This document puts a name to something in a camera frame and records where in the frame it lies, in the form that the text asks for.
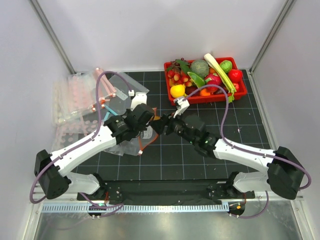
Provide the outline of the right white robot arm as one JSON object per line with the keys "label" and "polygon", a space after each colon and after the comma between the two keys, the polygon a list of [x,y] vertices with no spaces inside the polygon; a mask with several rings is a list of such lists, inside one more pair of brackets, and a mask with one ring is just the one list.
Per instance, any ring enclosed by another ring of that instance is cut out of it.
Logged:
{"label": "right white robot arm", "polygon": [[177,134],[204,157],[254,169],[254,172],[230,174],[225,184],[225,192],[230,198],[251,191],[272,191],[284,199],[294,200],[306,176],[305,169],[288,148],[261,149],[233,142],[207,131],[206,124],[197,115],[173,117],[165,114],[153,120],[150,126],[158,134]]}

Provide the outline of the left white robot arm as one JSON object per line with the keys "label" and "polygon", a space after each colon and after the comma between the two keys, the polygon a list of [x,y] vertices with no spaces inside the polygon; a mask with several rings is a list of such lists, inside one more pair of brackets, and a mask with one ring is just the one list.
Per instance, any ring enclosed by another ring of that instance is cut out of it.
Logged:
{"label": "left white robot arm", "polygon": [[104,198],[106,188],[97,174],[74,173],[73,169],[105,149],[138,137],[155,115],[151,107],[141,103],[123,115],[111,116],[97,130],[63,149],[38,152],[34,174],[44,197],[52,200],[66,192],[77,192],[94,200]]}

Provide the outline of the orange-zipper clear zip bag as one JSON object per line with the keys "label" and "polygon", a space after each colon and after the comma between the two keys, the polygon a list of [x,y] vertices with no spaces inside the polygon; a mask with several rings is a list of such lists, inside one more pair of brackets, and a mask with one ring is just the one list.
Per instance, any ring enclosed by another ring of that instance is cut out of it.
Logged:
{"label": "orange-zipper clear zip bag", "polygon": [[146,130],[142,131],[138,137],[132,138],[130,141],[123,141],[104,151],[119,156],[123,156],[124,154],[132,156],[142,155],[144,149],[158,138],[158,134],[149,125],[150,123],[151,122],[147,124]]}

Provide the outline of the yellow toy bell pepper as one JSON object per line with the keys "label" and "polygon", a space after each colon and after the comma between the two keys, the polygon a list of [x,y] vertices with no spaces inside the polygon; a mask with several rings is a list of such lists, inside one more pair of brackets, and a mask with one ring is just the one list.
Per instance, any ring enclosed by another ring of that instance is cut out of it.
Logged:
{"label": "yellow toy bell pepper", "polygon": [[185,96],[185,86],[182,84],[174,85],[170,88],[170,95],[176,99]]}

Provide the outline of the brown toy kiwi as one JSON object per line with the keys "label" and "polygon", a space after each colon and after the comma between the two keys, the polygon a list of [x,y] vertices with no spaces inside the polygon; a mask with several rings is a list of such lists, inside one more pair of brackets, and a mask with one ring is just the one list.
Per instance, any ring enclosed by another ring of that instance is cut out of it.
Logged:
{"label": "brown toy kiwi", "polygon": [[161,119],[160,116],[154,116],[154,117],[150,120],[150,122],[158,121],[158,120],[160,120],[160,119]]}

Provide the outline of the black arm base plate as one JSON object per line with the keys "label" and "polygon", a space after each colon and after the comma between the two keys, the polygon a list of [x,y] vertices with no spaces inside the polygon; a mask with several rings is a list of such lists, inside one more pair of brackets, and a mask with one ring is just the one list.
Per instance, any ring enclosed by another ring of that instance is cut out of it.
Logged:
{"label": "black arm base plate", "polygon": [[108,180],[87,196],[90,200],[108,200],[126,205],[174,205],[196,200],[255,198],[253,191],[241,193],[232,189],[226,179],[180,180]]}

